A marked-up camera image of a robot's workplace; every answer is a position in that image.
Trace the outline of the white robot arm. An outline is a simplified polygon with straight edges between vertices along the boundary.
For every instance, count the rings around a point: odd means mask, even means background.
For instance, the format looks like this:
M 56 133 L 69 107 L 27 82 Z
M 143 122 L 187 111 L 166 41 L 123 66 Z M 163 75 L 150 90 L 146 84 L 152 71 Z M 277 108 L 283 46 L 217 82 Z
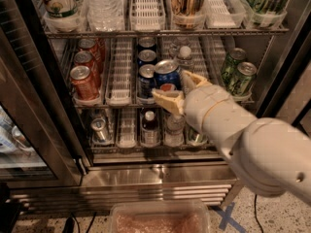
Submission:
M 183 73 L 187 94 L 153 89 L 155 102 L 208 137 L 230 169 L 255 194 L 290 192 L 311 203 L 311 140 L 290 124 L 258 118 L 221 86 L 192 72 Z

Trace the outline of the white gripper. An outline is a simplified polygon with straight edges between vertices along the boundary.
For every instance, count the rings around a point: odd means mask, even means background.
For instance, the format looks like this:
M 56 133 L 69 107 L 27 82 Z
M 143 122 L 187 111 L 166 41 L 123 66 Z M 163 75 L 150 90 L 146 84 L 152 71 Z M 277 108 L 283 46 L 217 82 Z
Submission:
M 187 70 L 182 71 L 182 77 L 184 90 L 190 91 L 186 99 L 180 90 L 154 88 L 155 102 L 175 116 L 185 114 L 188 125 L 206 135 L 222 156 L 230 156 L 244 129 L 257 118 L 206 78 Z

